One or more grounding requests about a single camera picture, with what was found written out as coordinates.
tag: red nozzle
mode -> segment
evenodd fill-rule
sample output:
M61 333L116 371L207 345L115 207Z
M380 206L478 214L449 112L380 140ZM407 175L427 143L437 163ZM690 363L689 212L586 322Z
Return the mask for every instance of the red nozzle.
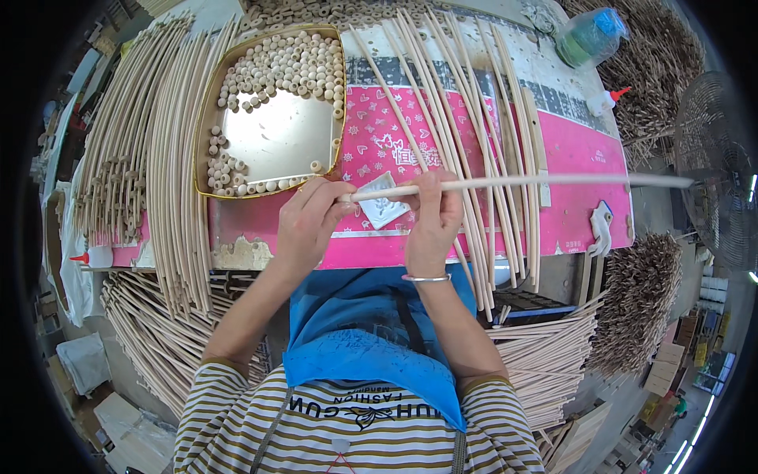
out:
M77 262L83 262L84 265L89 265L89 254L85 252L83 255L80 255L78 257L68 257L69 260L75 260Z
M631 86L625 87L624 89L621 89L619 91L611 91L611 99L613 99L614 102L619 101L619 97L623 96L627 92L631 90Z

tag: hand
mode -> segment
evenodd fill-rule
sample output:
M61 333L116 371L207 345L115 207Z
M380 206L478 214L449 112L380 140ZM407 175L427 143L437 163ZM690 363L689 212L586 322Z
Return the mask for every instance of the hand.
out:
M357 191L352 184L317 177L302 185L279 211L275 269L300 284L324 258L337 223L356 204L334 200Z
M413 181L418 195L390 198L411 206L418 216L406 243L406 268L411 276L435 278L445 275L445 258L463 221L460 191L442 191L442 181L455 181L449 171L428 171Z

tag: glue bottle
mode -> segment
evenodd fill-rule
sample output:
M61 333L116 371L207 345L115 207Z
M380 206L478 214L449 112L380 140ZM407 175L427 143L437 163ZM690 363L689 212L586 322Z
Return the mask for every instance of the glue bottle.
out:
M587 99L587 108L590 109L590 113L592 115L599 117L606 110L614 108L616 102L619 100L619 97L629 92L630 89L631 87L625 87L618 92L608 92L607 90L604 90L596 96L592 96Z
M110 268L113 266L113 249L109 245L90 247L84 254L69 257L69 260L82 262L90 268Z

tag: blue apron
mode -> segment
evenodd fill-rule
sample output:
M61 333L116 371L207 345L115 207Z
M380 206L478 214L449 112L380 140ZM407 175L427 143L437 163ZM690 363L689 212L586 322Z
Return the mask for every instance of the blue apron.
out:
M448 265L466 308L476 302L459 264ZM287 385L381 380L405 388L465 432L456 381L406 269L312 272L290 298Z

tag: left hand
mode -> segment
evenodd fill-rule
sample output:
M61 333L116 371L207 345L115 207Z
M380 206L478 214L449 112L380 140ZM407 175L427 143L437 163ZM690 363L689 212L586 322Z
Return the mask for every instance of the left hand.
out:
M317 177L303 184L279 211L277 255L271 263L294 284L300 284L324 258L329 239L352 202L334 202L357 188L343 181Z

